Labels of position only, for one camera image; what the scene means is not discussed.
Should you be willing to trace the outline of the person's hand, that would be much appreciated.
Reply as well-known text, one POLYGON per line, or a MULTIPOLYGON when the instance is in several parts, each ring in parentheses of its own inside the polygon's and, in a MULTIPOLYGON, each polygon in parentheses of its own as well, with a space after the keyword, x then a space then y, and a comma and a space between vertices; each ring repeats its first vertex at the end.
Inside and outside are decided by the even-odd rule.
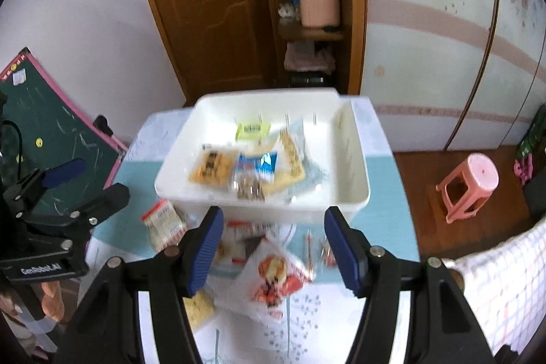
MULTIPOLYGON (((60 283, 58 281, 41 283, 41 287, 43 291, 41 305, 44 315, 55 322, 62 321, 65 315, 65 305, 60 283)), ((15 304, 8 294, 1 295, 1 311, 12 318, 18 317, 15 304)))

